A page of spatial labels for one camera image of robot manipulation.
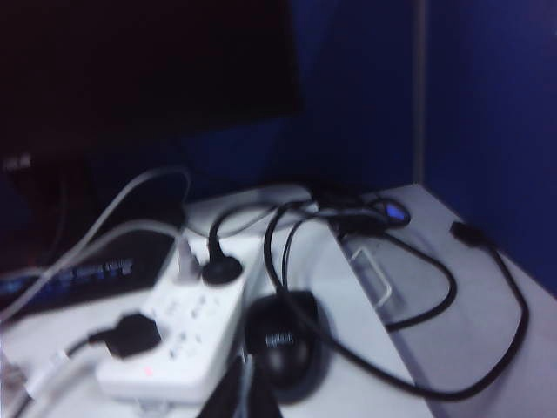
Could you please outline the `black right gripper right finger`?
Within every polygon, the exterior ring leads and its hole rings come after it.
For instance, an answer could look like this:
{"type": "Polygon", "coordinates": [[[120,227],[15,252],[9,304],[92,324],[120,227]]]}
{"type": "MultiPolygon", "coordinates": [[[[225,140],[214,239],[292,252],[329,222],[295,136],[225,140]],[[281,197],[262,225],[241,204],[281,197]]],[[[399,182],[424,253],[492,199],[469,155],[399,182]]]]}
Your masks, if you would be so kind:
{"type": "Polygon", "coordinates": [[[252,417],[282,418],[279,404],[272,392],[272,387],[259,369],[252,377],[252,417]]]}

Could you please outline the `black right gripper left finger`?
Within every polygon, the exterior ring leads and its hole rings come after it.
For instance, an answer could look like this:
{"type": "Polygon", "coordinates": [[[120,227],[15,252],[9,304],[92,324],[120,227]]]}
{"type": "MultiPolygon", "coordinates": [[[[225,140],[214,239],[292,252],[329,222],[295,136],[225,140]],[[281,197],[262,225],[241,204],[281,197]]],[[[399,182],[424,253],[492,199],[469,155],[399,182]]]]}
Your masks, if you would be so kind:
{"type": "Polygon", "coordinates": [[[245,362],[235,359],[204,405],[204,417],[227,418],[236,414],[245,362]]]}

